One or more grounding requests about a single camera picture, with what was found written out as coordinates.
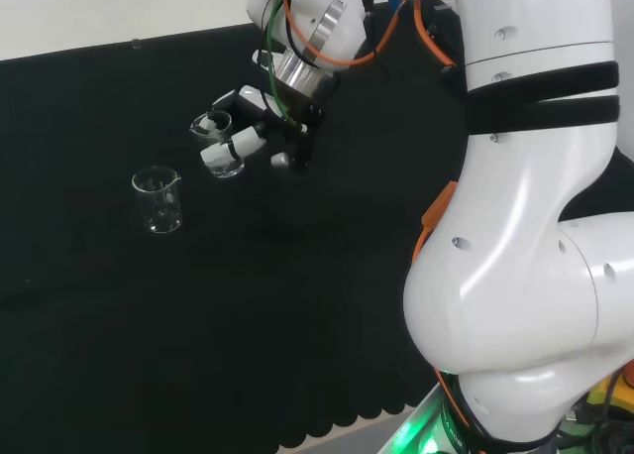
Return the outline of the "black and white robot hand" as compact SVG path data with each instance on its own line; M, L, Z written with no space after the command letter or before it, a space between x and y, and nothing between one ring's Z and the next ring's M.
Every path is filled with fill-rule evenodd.
M301 102L293 125L283 119L279 105L266 92L250 85L231 90L213 102L210 110L190 124L203 165L216 178L231 178L275 137L284 149L270 158L274 168L296 173L307 170L317 131L325 119L323 109Z

